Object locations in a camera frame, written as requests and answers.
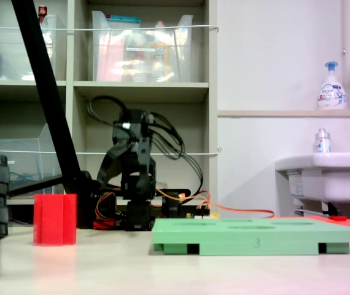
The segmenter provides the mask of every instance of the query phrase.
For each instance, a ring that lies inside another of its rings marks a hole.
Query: label
[[[316,140],[316,152],[331,152],[330,139],[320,138]]]
[[[329,108],[338,106],[346,102],[346,92],[344,89],[335,84],[325,84],[320,91],[317,105],[320,108]]]
[[[127,47],[127,51],[143,51],[143,52],[155,52],[154,48],[135,48],[135,47]]]
[[[290,191],[292,195],[303,195],[302,176],[289,175]]]

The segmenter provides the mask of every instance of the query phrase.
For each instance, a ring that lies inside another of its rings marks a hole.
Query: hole
[[[189,222],[189,223],[174,223],[175,226],[215,226],[216,223],[208,223],[208,222],[203,222],[203,223],[194,223],[194,222]]]
[[[229,226],[229,229],[274,229],[274,226]]]
[[[187,254],[199,254],[200,244],[187,244]]]
[[[327,252],[327,244],[318,243],[318,253],[326,253],[326,252]]]
[[[286,222],[286,221],[276,221],[276,222],[272,222],[272,224],[277,224],[279,226],[309,226],[311,224],[314,224],[312,222],[296,222],[296,221],[292,221],[292,222]]]
[[[233,223],[237,223],[237,222],[252,222],[252,220],[250,219],[232,219],[232,218],[228,218],[228,219],[223,219],[222,222],[233,222]]]

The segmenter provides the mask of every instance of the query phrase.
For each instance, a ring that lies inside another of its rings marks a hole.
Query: white pump bottle
[[[335,74],[335,67],[338,66],[338,63],[330,61],[325,66],[328,68],[328,76],[318,96],[318,109],[347,109],[346,92]]]

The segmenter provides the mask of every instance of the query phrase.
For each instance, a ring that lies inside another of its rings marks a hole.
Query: black metal frame
[[[94,184],[90,175],[81,171],[78,164],[33,0],[11,1],[36,80],[40,102],[47,119],[62,175],[18,187],[9,193],[7,159],[0,156],[0,238],[7,235],[6,196],[32,192],[60,183],[63,184],[68,194],[77,194],[78,226],[91,228],[94,214],[90,212],[89,208],[94,208],[94,200],[90,197],[94,190]]]

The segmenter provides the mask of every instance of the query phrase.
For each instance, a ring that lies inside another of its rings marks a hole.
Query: small spray bottle
[[[346,92],[335,74],[338,63],[330,61],[325,66],[328,68],[328,76],[318,96],[318,109],[347,109]]]
[[[316,133],[316,152],[331,152],[330,133],[325,129],[319,129]]]

